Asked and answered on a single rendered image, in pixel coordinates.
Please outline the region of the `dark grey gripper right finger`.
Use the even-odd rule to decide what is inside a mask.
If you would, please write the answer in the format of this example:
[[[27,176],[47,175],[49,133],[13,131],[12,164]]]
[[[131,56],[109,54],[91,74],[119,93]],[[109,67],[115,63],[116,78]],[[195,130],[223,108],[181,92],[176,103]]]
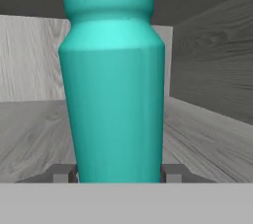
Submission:
[[[160,175],[161,183],[202,184],[211,182],[207,178],[191,173],[183,164],[162,164]]]

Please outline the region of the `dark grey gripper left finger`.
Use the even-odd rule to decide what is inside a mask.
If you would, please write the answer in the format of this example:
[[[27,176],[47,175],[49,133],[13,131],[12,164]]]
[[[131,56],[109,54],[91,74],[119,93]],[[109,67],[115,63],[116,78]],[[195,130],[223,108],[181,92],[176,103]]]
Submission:
[[[77,183],[76,164],[54,164],[42,174],[21,180],[21,183]]]

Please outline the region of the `teal water bottle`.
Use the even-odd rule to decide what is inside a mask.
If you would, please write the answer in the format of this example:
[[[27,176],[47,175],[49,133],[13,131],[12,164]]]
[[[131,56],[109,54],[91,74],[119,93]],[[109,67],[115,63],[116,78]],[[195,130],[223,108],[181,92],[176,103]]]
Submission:
[[[71,27],[58,55],[82,183],[157,183],[165,44],[154,0],[63,0]]]

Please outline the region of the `grey wooden cabinet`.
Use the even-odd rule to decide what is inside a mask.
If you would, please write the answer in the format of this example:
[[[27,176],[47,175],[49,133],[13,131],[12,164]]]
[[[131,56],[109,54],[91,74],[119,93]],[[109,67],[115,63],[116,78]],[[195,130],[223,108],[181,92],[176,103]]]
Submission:
[[[253,0],[155,0],[166,45],[163,164],[253,183]],[[0,0],[0,183],[74,164],[62,0]]]

